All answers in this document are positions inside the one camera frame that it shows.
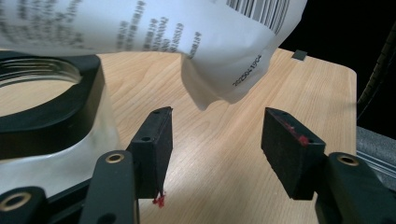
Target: white paper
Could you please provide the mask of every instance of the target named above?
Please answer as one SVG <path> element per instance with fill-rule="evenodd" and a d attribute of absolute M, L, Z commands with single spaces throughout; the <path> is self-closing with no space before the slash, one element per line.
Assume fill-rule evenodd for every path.
<path fill-rule="evenodd" d="M 182 53 L 200 109 L 242 99 L 266 73 L 306 0 L 0 0 L 0 48 L 43 56 Z"/>

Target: red marking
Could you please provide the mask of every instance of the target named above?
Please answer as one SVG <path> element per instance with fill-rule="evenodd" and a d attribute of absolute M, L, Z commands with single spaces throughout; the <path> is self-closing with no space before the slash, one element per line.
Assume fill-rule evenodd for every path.
<path fill-rule="evenodd" d="M 160 208 L 165 206 L 165 194 L 164 192 L 160 193 L 160 196 L 152 201 L 154 204 L 158 204 Z"/>
<path fill-rule="evenodd" d="M 304 135 L 297 134 L 297 132 L 294 130 L 294 127 L 292 127 L 290 124 L 288 124 L 286 121 L 283 121 L 285 124 L 286 128 L 289 130 L 289 132 L 296 138 L 298 138 L 298 141 L 303 147 L 308 147 L 309 145 L 309 139 L 305 137 Z"/>
<path fill-rule="evenodd" d="M 298 138 L 298 141 L 301 143 L 301 145 L 303 145 L 303 147 L 307 147 L 309 145 L 309 139 L 307 137 L 305 137 L 304 135 L 301 135 Z"/>

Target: circular opening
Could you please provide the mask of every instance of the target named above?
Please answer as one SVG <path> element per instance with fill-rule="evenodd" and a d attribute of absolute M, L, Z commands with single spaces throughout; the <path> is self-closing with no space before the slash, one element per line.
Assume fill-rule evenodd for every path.
<path fill-rule="evenodd" d="M 0 62 L 0 116 L 42 105 L 79 83 L 74 65 L 55 59 Z"/>
<path fill-rule="evenodd" d="M 106 162 L 117 163 L 119 161 L 122 161 L 123 159 L 124 159 L 124 156 L 122 154 L 112 154 L 106 158 Z"/>
<path fill-rule="evenodd" d="M 346 156 L 346 155 L 340 155 L 337 157 L 337 159 L 342 162 L 343 164 L 350 165 L 350 166 L 357 166 L 359 165 L 359 162 L 352 157 Z"/>
<path fill-rule="evenodd" d="M 0 202 L 0 211 L 8 212 L 20 208 L 29 202 L 32 195 L 28 192 L 15 193 Z"/>
<path fill-rule="evenodd" d="M 0 116 L 42 105 L 61 95 L 74 83 L 60 80 L 29 81 L 0 88 Z"/>
<path fill-rule="evenodd" d="M 107 213 L 98 218 L 97 224 L 112 224 L 116 221 L 116 215 Z"/>
<path fill-rule="evenodd" d="M 144 142 L 148 142 L 149 140 L 151 140 L 150 137 L 142 137 L 142 141 L 144 141 Z"/>

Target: wooden table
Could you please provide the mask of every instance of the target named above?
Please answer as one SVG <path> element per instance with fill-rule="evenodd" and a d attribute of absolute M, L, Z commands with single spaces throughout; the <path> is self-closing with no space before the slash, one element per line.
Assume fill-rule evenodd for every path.
<path fill-rule="evenodd" d="M 323 139 L 326 154 L 356 149 L 356 74 L 278 49 L 268 73 L 240 102 L 200 111 L 180 79 L 179 54 L 100 55 L 121 146 L 148 113 L 173 107 L 174 149 L 165 206 L 140 200 L 142 224 L 318 223 L 314 201 L 287 196 L 261 150 L 264 108 L 291 113 Z"/>

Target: brass insert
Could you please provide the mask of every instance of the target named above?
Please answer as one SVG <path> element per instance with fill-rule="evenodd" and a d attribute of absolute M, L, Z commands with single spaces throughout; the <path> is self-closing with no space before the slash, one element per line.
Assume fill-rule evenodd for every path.
<path fill-rule="evenodd" d="M 359 162 L 353 157 L 347 155 L 339 155 L 337 159 L 342 162 L 343 164 L 350 165 L 350 166 L 358 166 Z"/>
<path fill-rule="evenodd" d="M 2 202 L 0 202 L 0 211 L 8 212 L 20 208 L 29 202 L 31 198 L 32 195 L 28 192 L 19 192 L 9 195 Z"/>
<path fill-rule="evenodd" d="M 106 158 L 106 162 L 108 163 L 117 163 L 119 161 L 122 161 L 124 159 L 124 156 L 120 153 L 116 154 L 111 154 Z"/>

